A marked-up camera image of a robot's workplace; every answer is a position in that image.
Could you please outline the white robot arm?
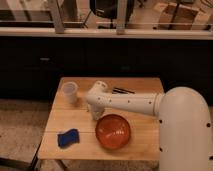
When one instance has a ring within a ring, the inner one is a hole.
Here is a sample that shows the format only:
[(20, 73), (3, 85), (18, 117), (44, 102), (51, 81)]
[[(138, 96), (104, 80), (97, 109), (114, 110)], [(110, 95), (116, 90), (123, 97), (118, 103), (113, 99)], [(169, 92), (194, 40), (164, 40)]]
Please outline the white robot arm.
[(97, 81), (86, 94), (94, 119), (116, 108), (160, 121), (159, 171), (213, 171), (213, 123), (204, 97), (188, 87), (165, 93), (111, 94)]

